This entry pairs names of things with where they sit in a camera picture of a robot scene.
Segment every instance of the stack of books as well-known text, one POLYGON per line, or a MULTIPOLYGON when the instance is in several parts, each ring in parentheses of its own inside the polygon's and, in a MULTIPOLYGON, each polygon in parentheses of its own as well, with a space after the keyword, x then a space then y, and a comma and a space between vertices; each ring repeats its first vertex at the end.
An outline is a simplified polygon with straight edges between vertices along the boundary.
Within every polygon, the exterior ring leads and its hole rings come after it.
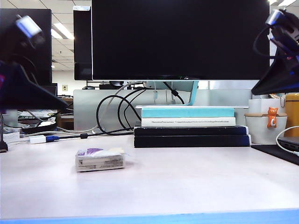
POLYGON ((134 127, 135 147, 246 147, 246 126, 236 126, 228 107, 161 106, 142 109, 134 127))

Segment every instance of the white book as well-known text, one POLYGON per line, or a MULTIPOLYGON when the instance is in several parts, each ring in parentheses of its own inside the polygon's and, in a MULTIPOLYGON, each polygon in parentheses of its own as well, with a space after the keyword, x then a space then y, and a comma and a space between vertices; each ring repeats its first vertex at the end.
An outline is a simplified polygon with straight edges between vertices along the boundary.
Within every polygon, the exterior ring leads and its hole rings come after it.
POLYGON ((135 108, 244 108, 248 109, 248 105, 244 106, 189 106, 189 105, 136 105, 135 108))
POLYGON ((235 126, 235 117, 142 118, 142 127, 220 127, 235 126))

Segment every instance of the laptop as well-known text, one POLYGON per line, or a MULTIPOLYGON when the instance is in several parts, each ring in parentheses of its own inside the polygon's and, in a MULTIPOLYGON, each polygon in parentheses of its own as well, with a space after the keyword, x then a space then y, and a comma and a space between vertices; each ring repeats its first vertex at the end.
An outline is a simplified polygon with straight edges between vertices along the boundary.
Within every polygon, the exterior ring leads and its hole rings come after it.
POLYGON ((279 137, 279 144, 291 151, 299 151, 299 137, 279 137))

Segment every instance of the desk surface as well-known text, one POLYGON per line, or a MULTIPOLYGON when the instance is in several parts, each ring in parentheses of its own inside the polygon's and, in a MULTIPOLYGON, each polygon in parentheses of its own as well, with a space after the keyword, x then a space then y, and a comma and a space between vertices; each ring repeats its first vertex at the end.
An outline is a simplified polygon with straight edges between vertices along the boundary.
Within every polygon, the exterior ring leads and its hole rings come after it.
POLYGON ((111 136, 22 143, 0 158, 1 219, 299 208, 299 166, 250 147, 134 148, 133 136, 111 136), (87 147, 123 147, 126 168, 77 173, 87 147))

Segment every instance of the black book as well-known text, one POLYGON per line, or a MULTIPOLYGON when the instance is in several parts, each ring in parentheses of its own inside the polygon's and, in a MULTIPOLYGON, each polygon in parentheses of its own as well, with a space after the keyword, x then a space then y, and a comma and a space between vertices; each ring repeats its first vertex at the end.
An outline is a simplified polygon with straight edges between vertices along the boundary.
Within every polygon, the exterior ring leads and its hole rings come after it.
POLYGON ((246 126, 227 127, 141 127, 137 121, 134 127, 135 136, 162 135, 247 135, 246 126))
POLYGON ((250 135, 135 136, 135 148, 151 147, 246 147, 250 135))

